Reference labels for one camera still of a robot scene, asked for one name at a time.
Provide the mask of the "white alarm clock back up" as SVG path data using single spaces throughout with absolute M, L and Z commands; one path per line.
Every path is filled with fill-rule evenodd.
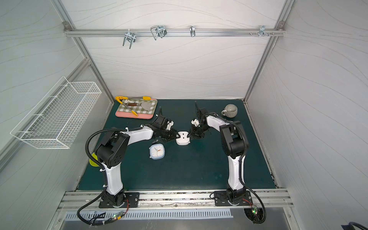
M 190 144 L 190 138 L 189 138 L 189 133 L 187 131 L 180 131 L 178 132 L 179 134 L 179 138 L 176 139 L 176 143 L 179 146 L 186 146 L 188 144 Z

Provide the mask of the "blue white alarm clock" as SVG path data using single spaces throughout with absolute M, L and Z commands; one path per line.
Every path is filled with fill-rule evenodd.
M 149 156 L 153 160 L 162 159 L 165 156 L 165 148 L 163 144 L 154 144 L 149 148 Z

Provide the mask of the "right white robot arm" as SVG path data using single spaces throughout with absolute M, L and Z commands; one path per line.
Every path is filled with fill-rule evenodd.
M 232 191 L 244 189 L 243 168 L 249 142 L 241 122 L 226 120 L 216 114 L 206 114 L 201 119 L 191 121 L 188 136 L 190 139 L 203 138 L 210 128 L 220 133 L 221 146 L 228 157 L 228 188 Z

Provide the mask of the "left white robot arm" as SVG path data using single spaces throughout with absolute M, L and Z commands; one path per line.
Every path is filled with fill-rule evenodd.
M 102 133 L 105 135 L 95 151 L 98 159 L 92 158 L 92 160 L 104 171 L 106 192 L 113 196 L 122 192 L 124 188 L 120 165 L 129 145 L 151 139 L 172 141 L 179 137 L 179 132 L 174 128 L 166 129 L 153 125 L 141 125 L 141 127 L 127 130 L 118 128 L 99 130 L 92 134 L 88 140 L 91 141 Z

